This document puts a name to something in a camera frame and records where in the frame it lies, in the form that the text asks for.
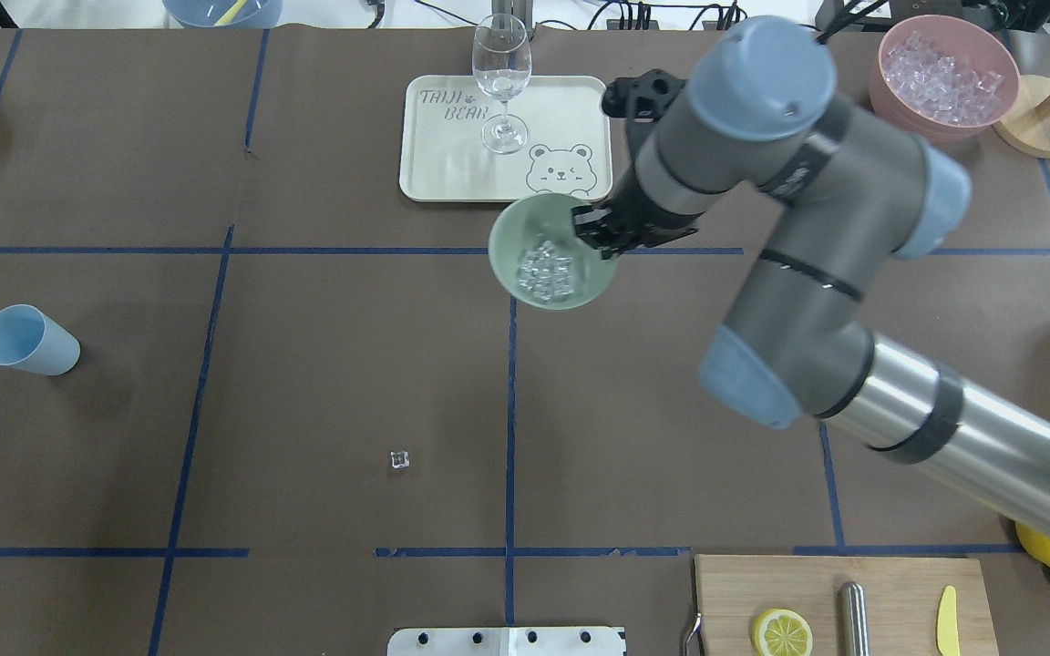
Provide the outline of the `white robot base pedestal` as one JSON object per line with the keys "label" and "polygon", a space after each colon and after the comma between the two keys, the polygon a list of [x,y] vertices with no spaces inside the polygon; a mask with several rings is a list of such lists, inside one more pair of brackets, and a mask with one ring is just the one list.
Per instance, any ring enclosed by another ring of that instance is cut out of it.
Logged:
{"label": "white robot base pedestal", "polygon": [[387,655],[625,655],[625,631],[609,626],[405,628]]}

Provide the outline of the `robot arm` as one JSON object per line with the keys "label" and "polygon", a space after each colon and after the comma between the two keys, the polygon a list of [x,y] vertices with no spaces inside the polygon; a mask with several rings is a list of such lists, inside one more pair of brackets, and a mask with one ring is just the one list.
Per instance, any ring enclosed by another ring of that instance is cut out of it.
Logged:
{"label": "robot arm", "polygon": [[566,223],[609,261],[691,235],[742,182],[783,212],[705,354],[704,386],[775,429],[816,416],[1050,537],[1049,421],[857,320],[880,266],[958,227],[968,174],[841,96],[803,26],[756,16],[726,33],[609,198]]}

